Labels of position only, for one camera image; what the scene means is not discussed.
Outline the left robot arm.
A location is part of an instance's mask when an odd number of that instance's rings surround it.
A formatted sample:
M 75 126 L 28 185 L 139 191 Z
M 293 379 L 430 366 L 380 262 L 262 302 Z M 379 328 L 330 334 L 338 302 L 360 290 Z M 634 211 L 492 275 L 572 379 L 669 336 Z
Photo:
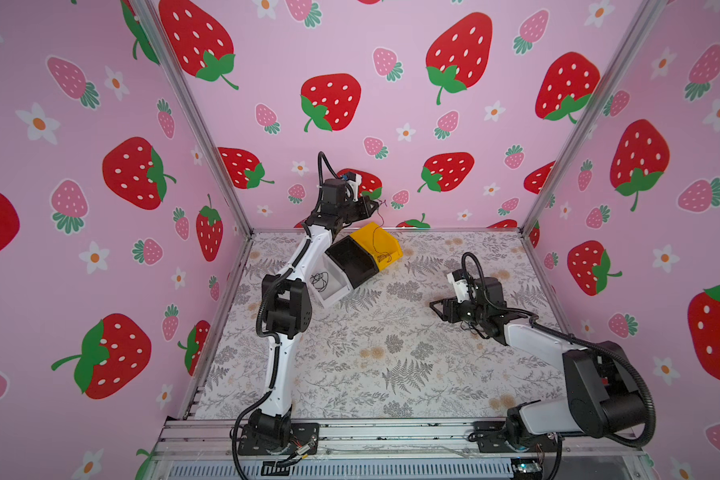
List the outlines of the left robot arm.
M 262 301 L 255 330 L 266 338 L 269 358 L 263 396 L 239 417 L 252 440 L 284 448 L 290 442 L 296 356 L 313 316 L 310 292 L 328 306 L 379 273 L 374 255 L 339 233 L 371 218 L 379 202 L 360 193 L 362 176 L 339 174 L 324 152 L 317 155 L 318 193 L 310 215 L 301 222 L 304 236 L 277 274 L 262 279 Z

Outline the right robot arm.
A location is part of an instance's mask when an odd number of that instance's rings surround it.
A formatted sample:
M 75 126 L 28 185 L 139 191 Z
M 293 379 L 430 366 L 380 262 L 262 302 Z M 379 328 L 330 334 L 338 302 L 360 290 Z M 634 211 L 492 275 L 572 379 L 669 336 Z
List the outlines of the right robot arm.
M 475 441 L 504 442 L 516 451 L 547 435 L 605 438 L 642 448 L 657 427 L 649 387 L 616 343 L 593 343 L 540 324 L 537 314 L 507 305 L 501 283 L 485 276 L 477 257 L 466 252 L 448 274 L 454 296 L 431 302 L 444 322 L 459 324 L 484 340 L 530 353 L 564 376 L 565 393 L 554 400 L 526 402 L 508 409 L 496 430 L 475 430 Z

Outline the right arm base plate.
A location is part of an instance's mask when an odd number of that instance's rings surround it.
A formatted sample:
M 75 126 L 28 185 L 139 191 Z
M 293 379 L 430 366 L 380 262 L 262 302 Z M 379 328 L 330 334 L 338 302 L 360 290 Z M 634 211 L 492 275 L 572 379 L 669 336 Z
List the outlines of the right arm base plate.
M 481 453 L 554 453 L 555 436 L 534 435 L 512 420 L 476 421 L 467 434 Z

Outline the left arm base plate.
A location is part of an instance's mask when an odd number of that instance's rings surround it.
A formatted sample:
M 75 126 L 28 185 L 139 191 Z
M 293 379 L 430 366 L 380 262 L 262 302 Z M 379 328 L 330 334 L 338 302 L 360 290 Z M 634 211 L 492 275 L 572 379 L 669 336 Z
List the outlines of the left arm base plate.
M 254 425 L 249 422 L 242 428 L 236 451 L 241 456 L 312 455 L 317 452 L 320 424 L 296 422 L 277 427 Z

